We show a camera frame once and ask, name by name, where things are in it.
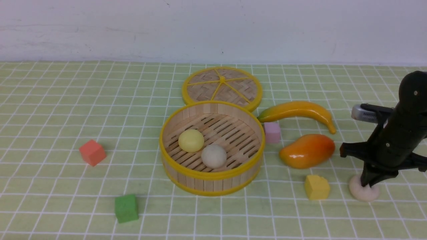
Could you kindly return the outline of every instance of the pink cube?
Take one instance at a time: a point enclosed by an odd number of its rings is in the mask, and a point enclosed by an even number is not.
[[[264,123],[264,132],[266,134],[266,143],[280,142],[280,126],[278,123]]]

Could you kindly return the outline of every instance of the black robotic gripper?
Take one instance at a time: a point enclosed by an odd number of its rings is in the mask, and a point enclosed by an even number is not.
[[[427,72],[415,71],[402,79],[394,108],[360,107],[374,112],[378,124],[366,142],[343,143],[339,150],[342,158],[352,156],[364,162],[363,187],[395,178],[399,170],[427,170],[427,158],[413,153],[427,137]]]

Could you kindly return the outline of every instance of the white wall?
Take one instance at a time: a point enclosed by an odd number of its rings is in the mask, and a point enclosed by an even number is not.
[[[0,0],[0,60],[427,63],[427,0]]]

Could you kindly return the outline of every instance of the white ball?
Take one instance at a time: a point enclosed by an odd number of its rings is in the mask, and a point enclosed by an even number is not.
[[[227,161],[227,152],[220,145],[207,145],[202,151],[202,162],[209,168],[216,169]]]
[[[378,184],[375,184],[372,187],[370,187],[369,185],[362,187],[362,184],[360,182],[360,174],[354,175],[350,179],[348,187],[353,197],[356,200],[362,202],[372,202],[380,196],[380,188]]]

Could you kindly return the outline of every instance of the toy banana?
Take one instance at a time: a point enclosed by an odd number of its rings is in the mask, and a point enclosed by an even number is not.
[[[308,101],[291,101],[267,108],[257,119],[261,123],[266,123],[288,117],[309,117],[325,124],[331,134],[336,133],[330,112],[319,104]]]

